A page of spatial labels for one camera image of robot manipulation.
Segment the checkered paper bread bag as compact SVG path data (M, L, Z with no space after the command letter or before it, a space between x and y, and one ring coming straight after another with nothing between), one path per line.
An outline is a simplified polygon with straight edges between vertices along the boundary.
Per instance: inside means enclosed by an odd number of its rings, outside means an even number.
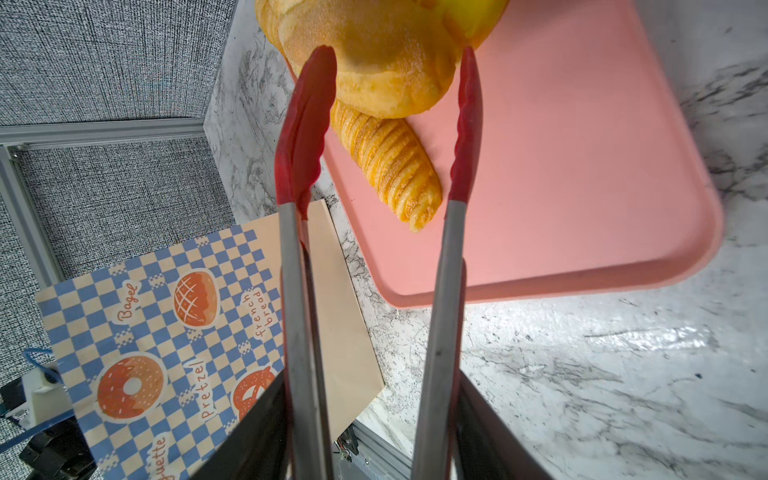
M187 479L284 369L270 215L35 292L30 351L60 374L94 476Z

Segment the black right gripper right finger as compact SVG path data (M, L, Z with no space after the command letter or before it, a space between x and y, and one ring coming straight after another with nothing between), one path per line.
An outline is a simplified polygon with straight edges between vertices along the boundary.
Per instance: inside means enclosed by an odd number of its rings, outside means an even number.
M552 479L462 371L453 459L458 479Z

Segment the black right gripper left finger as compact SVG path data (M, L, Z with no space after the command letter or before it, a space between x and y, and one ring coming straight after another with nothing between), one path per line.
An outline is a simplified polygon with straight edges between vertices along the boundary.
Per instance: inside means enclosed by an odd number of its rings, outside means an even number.
M192 480L285 479L288 414L280 373Z

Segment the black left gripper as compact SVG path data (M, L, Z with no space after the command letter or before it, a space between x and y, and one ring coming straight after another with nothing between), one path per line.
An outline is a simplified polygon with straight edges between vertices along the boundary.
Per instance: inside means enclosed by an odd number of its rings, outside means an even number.
M1 387L1 418L18 428L1 443L1 450L20 446L19 459L31 468L30 479L91 478L96 464L72 409L30 430L21 426L25 403L21 377Z

